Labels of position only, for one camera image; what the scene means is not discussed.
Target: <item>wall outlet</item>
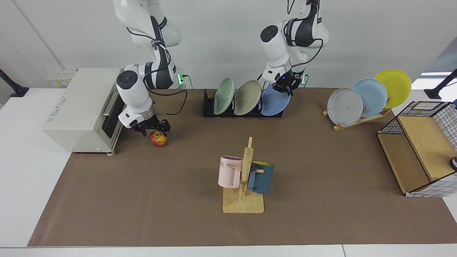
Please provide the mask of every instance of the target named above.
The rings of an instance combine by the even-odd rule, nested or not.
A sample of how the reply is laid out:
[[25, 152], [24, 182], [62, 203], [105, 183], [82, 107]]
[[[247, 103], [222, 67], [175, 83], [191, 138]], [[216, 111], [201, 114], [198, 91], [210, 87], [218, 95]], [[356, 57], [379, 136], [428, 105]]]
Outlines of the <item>wall outlet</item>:
[[52, 86], [66, 87], [70, 84], [71, 80], [76, 75], [76, 72], [76, 69], [48, 70], [49, 74], [46, 79]]

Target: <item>mug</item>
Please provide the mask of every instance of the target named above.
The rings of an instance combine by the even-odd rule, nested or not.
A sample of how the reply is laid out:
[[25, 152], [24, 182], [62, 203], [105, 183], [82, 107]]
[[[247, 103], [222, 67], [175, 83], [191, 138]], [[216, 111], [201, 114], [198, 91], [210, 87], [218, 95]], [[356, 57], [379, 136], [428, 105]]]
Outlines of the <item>mug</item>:
[[243, 158], [221, 156], [218, 184], [225, 188], [239, 188]]
[[255, 193], [267, 194], [273, 179], [274, 165], [265, 161], [252, 161], [248, 189]]

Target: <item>blue mug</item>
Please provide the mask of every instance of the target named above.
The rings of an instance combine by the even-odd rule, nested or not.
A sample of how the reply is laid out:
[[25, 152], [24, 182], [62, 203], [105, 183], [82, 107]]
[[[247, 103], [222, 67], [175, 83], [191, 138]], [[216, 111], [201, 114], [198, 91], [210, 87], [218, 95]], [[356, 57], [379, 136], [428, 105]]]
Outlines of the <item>blue mug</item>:
[[265, 161], [252, 161], [248, 189], [255, 193], [267, 194], [273, 179], [274, 165]]

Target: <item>green indicator light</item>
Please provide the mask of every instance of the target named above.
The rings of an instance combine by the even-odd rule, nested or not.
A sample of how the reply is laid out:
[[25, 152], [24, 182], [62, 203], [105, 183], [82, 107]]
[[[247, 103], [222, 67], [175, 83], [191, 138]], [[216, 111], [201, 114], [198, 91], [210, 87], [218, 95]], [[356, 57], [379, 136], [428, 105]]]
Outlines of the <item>green indicator light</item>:
[[303, 75], [303, 78], [302, 78], [302, 84], [305, 84], [305, 83], [306, 83], [306, 81], [305, 81], [305, 78], [306, 78], [306, 77], [308, 77], [308, 75], [304, 74], [304, 75]]
[[184, 77], [181, 76], [180, 74], [178, 74], [178, 78], [179, 78], [179, 85], [184, 84]]

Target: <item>pink mug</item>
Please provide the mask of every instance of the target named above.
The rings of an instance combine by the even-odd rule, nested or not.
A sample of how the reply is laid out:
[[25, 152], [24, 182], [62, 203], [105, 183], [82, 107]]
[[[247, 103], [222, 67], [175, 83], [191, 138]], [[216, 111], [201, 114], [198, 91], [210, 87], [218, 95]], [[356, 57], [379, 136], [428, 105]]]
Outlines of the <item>pink mug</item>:
[[242, 165], [243, 158], [235, 156], [221, 156], [218, 184], [225, 188], [239, 188]]

